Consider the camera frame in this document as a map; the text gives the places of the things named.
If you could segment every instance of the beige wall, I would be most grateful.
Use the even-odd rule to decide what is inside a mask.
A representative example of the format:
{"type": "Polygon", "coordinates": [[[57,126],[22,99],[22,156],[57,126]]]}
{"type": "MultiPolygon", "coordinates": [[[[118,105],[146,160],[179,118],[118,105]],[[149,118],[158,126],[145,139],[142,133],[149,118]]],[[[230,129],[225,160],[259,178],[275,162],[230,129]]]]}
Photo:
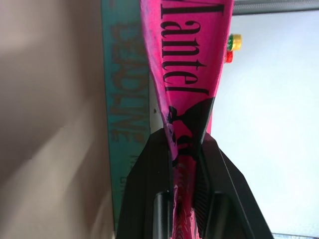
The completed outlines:
{"type": "Polygon", "coordinates": [[[112,237],[100,0],[0,0],[0,239],[112,237]]]}

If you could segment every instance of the white wall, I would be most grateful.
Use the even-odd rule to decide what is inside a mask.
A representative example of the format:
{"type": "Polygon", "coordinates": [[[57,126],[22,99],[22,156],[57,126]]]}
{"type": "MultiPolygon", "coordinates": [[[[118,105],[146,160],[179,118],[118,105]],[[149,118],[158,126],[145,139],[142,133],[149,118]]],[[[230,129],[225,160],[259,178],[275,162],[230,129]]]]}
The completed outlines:
{"type": "Polygon", "coordinates": [[[100,0],[0,1],[0,239],[110,239],[100,0]]]}
{"type": "Polygon", "coordinates": [[[237,16],[212,136],[274,233],[319,237],[319,12],[237,16]]]}

